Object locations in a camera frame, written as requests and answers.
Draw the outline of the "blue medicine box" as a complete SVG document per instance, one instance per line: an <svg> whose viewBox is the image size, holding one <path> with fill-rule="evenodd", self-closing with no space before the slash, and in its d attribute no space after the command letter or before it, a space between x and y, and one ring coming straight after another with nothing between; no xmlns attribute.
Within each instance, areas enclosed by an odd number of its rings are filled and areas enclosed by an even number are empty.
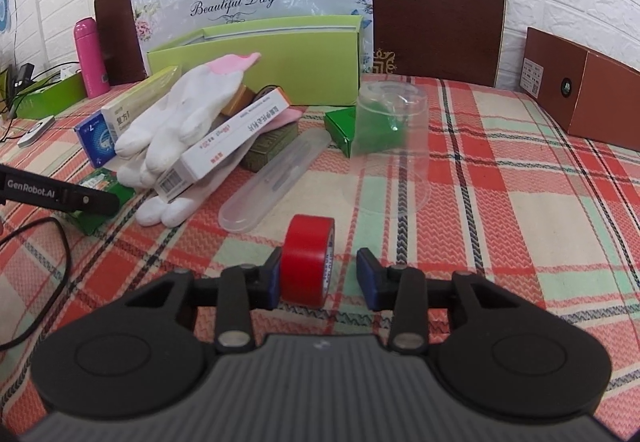
<svg viewBox="0 0 640 442"><path fill-rule="evenodd" d="M74 132L94 168L101 168L116 156L114 141L101 111L77 124Z"/></svg>

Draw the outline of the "yellow-green medicine box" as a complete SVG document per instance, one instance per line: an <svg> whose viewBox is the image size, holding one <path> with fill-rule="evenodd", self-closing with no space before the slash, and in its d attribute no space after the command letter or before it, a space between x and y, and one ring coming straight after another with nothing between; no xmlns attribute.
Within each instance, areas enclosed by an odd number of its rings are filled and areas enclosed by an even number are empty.
<svg viewBox="0 0 640 442"><path fill-rule="evenodd" d="M163 98L181 75L179 65L167 66L105 103L101 113L112 139L116 141L137 117Z"/></svg>

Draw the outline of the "white pink work glove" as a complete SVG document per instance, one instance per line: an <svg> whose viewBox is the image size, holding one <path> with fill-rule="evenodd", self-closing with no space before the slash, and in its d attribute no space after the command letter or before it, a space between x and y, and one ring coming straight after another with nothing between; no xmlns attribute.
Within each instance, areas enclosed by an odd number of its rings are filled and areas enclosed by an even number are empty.
<svg viewBox="0 0 640 442"><path fill-rule="evenodd" d="M146 171L153 176L165 173L208 134L240 89L244 73L260 58L258 52L225 54L190 69L117 139L116 155L129 159L143 153Z"/></svg>

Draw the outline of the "white orange medicine box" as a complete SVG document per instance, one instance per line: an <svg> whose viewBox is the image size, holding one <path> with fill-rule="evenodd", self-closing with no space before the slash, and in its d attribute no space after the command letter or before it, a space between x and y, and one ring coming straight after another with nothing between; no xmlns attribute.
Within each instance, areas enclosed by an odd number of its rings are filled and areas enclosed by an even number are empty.
<svg viewBox="0 0 640 442"><path fill-rule="evenodd" d="M171 202L197 183L265 126L290 107L282 88L274 88L238 114L215 127L184 151L155 184L157 195Z"/></svg>

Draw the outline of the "red tape roll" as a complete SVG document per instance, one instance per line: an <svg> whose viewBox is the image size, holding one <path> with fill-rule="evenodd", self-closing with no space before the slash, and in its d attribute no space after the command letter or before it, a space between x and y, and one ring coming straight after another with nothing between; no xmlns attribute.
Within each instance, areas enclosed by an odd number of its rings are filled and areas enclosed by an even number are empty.
<svg viewBox="0 0 640 442"><path fill-rule="evenodd" d="M333 270L335 222L322 216L295 215L282 246L281 298L311 309L322 308Z"/></svg>

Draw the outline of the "green tray on left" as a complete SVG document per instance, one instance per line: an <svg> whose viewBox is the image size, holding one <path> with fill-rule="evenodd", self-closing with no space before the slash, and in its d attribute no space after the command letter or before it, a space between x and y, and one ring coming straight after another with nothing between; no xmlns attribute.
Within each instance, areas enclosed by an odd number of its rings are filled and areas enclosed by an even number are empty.
<svg viewBox="0 0 640 442"><path fill-rule="evenodd" d="M85 98L86 89L79 73L65 80L55 80L51 76L18 96L15 114L26 119L58 115Z"/></svg>

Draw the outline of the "pink thermos bottle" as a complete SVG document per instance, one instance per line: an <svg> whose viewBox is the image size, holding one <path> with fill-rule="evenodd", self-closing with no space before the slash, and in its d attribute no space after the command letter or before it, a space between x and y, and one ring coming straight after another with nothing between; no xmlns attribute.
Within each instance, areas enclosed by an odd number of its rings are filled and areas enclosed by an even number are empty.
<svg viewBox="0 0 640 442"><path fill-rule="evenodd" d="M105 95L111 85L102 57L96 20L79 20L74 26L74 40L87 97L93 99Z"/></svg>

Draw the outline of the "plaid bed sheet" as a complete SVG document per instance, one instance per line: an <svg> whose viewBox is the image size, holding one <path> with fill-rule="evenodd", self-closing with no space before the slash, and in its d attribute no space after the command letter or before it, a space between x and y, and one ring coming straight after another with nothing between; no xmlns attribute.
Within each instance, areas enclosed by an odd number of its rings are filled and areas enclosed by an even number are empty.
<svg viewBox="0 0 640 442"><path fill-rule="evenodd" d="M264 261L297 214L335 221L334 268L320 310L256 312L257 334L385 335L390 319L370 312L355 254L407 263L443 279L468 270L549 309L605 345L612 379L598 416L622 438L639 427L639 156L566 136L526 95L421 80L430 110L430 191L414 216L363 213L342 193L349 171L325 150L252 231L231 234L221 205L248 179L237 170L181 227L142 228L141 199L93 235L67 231L74 269L47 331L76 320L154 277L186 268L216 275Z"/></svg>

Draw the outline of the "clear plastic cup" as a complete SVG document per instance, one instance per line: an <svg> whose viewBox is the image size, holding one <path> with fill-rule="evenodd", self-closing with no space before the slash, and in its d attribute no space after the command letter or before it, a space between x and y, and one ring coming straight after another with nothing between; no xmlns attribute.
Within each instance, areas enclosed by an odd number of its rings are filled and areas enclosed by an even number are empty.
<svg viewBox="0 0 640 442"><path fill-rule="evenodd" d="M363 83L342 187L346 201L364 213L409 217L428 200L429 162L425 91L397 80Z"/></svg>

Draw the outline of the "clear plastic pencil case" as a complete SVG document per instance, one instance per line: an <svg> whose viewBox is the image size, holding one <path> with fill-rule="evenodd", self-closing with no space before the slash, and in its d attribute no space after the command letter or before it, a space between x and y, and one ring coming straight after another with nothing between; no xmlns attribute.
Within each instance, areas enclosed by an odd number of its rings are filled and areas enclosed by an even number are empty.
<svg viewBox="0 0 640 442"><path fill-rule="evenodd" d="M247 233L283 199L331 142L320 128L302 132L220 207L218 222L231 233Z"/></svg>

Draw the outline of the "small tan box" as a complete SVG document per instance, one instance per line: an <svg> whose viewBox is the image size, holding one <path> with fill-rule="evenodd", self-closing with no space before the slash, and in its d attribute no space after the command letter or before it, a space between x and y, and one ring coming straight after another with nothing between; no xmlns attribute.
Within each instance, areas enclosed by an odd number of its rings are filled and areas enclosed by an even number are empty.
<svg viewBox="0 0 640 442"><path fill-rule="evenodd" d="M254 90L242 84L227 105L220 111L220 114L224 115L224 117L232 117L238 114L254 101L255 96L256 92Z"/></svg>

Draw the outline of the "dark green patterned box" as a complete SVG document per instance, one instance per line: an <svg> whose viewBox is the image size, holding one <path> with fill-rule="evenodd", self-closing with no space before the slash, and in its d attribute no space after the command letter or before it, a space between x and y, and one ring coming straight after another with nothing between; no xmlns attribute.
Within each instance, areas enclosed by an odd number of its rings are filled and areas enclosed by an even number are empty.
<svg viewBox="0 0 640 442"><path fill-rule="evenodd" d="M242 158L240 166L252 173L263 169L298 136L298 124L291 123L260 135Z"/></svg>

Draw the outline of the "small green box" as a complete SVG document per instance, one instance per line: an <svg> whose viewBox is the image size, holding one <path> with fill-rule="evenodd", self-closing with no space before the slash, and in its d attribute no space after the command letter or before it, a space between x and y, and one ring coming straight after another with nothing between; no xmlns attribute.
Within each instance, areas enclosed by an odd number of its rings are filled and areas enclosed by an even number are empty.
<svg viewBox="0 0 640 442"><path fill-rule="evenodd" d="M385 152L405 144L405 127L393 116L349 106L324 115L324 127L342 153L356 155Z"/></svg>

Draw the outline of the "brown cardboard box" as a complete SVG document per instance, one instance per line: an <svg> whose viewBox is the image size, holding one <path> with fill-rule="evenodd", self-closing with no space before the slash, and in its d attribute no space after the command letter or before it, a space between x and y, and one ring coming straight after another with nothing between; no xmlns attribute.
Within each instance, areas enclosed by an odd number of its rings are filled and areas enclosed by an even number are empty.
<svg viewBox="0 0 640 442"><path fill-rule="evenodd" d="M639 149L638 70L529 28L520 87L569 135Z"/></svg>

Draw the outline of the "lime green storage box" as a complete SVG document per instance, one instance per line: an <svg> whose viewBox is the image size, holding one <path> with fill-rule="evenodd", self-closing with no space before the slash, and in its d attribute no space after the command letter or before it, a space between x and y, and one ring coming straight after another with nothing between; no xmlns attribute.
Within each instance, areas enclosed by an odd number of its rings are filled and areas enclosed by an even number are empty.
<svg viewBox="0 0 640 442"><path fill-rule="evenodd" d="M230 23L178 37L146 54L155 73L189 71L225 54L262 58L244 75L256 90L278 85L294 106L351 106L360 85L359 16L297 16Z"/></svg>

